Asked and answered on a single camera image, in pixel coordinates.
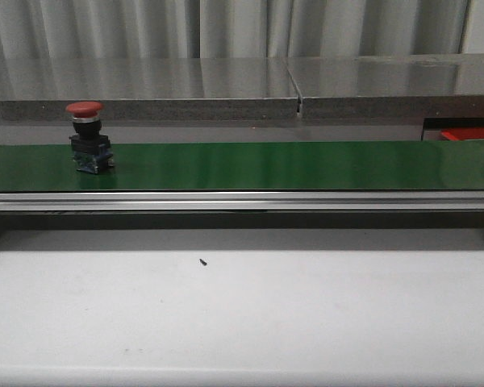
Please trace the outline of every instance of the green conveyor belt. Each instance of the green conveyor belt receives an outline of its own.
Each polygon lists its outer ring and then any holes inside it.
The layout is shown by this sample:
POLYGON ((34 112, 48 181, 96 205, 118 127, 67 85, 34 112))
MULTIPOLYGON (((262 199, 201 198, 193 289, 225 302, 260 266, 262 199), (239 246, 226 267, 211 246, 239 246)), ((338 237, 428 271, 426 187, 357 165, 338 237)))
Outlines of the green conveyor belt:
POLYGON ((484 141, 114 144, 77 172, 69 145, 0 146, 0 192, 484 189, 484 141))

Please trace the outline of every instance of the white table surface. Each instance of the white table surface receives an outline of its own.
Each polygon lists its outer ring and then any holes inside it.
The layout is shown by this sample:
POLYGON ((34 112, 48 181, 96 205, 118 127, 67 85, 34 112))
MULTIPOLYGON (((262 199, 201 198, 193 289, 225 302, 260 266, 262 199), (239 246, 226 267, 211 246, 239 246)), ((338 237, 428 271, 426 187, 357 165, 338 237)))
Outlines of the white table surface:
POLYGON ((452 384, 484 385, 484 231, 0 241, 0 385, 452 384))

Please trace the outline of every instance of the red button cap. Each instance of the red button cap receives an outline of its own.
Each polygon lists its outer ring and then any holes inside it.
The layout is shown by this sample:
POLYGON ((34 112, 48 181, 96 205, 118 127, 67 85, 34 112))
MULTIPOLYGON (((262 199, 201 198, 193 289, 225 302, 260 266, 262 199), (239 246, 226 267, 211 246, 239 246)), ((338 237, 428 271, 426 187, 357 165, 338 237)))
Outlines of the red button cap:
POLYGON ((73 117, 79 119, 87 119, 90 117, 95 117, 99 110, 101 110, 104 105, 96 101, 82 101, 70 103, 66 107, 66 111, 73 114, 73 117))

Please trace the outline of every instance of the metal rail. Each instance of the metal rail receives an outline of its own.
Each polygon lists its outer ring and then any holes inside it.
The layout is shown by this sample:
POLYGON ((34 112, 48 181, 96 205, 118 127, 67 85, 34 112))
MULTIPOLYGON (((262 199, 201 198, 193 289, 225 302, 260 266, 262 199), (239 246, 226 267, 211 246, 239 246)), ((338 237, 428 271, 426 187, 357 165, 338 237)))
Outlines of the metal rail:
POLYGON ((0 211, 484 210, 484 191, 0 193, 0 211))

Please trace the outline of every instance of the red object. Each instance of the red object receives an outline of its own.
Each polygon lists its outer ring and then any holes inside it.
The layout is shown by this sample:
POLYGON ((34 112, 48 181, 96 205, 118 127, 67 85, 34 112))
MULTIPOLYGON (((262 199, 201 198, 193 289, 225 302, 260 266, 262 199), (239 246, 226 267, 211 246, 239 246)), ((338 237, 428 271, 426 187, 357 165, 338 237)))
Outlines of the red object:
POLYGON ((66 111, 73 114, 73 117, 78 119, 87 119, 90 117, 95 117, 98 111, 101 110, 104 105, 96 101, 82 101, 70 103, 66 107, 66 111))
POLYGON ((484 127, 457 127, 442 131, 441 135, 451 141, 461 139, 484 139, 484 127))

